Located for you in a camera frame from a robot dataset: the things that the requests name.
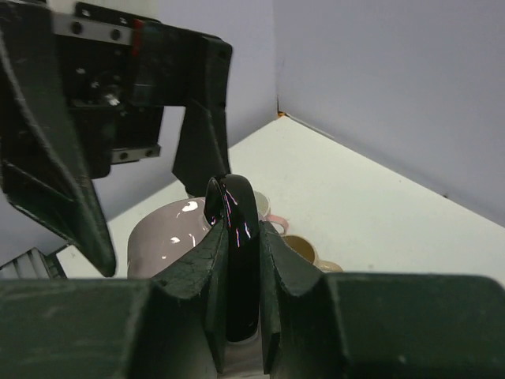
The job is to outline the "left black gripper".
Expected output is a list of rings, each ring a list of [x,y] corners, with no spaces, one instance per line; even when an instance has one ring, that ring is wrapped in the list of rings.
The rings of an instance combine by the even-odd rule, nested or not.
[[[212,177],[230,173],[232,54],[218,36],[87,2],[53,13],[43,3],[3,3],[1,187],[7,201],[112,277],[116,256],[91,177],[159,156],[163,112],[181,107],[172,172],[188,195],[204,196]]]

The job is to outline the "lilac mug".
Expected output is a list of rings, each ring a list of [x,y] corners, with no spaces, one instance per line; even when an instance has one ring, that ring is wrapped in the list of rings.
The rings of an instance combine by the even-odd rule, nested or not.
[[[260,215],[247,178],[214,177],[204,197],[145,216],[127,276],[154,283],[129,377],[262,376]]]

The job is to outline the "beige round mug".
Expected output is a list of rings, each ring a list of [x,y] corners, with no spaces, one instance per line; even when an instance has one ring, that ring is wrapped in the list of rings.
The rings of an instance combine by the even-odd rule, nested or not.
[[[305,238],[297,235],[285,235],[283,241],[301,257],[306,259],[312,265],[322,272],[342,272],[343,269],[332,261],[324,261],[319,258],[314,246]]]

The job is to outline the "pink mug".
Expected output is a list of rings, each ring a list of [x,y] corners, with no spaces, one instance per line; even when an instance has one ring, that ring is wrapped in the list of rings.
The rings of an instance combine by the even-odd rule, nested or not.
[[[253,193],[260,219],[271,223],[280,235],[286,235],[289,230],[288,221],[271,212],[271,201],[269,197],[257,190],[254,190]]]

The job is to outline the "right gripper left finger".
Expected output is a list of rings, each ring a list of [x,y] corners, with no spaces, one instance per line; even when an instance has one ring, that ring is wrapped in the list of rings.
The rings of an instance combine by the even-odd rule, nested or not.
[[[226,227],[147,280],[3,280],[4,378],[215,378]]]

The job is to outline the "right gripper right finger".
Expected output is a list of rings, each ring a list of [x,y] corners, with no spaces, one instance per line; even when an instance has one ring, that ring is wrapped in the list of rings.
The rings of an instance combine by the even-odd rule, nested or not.
[[[484,276],[322,272],[260,225],[272,378],[501,378],[504,289]]]

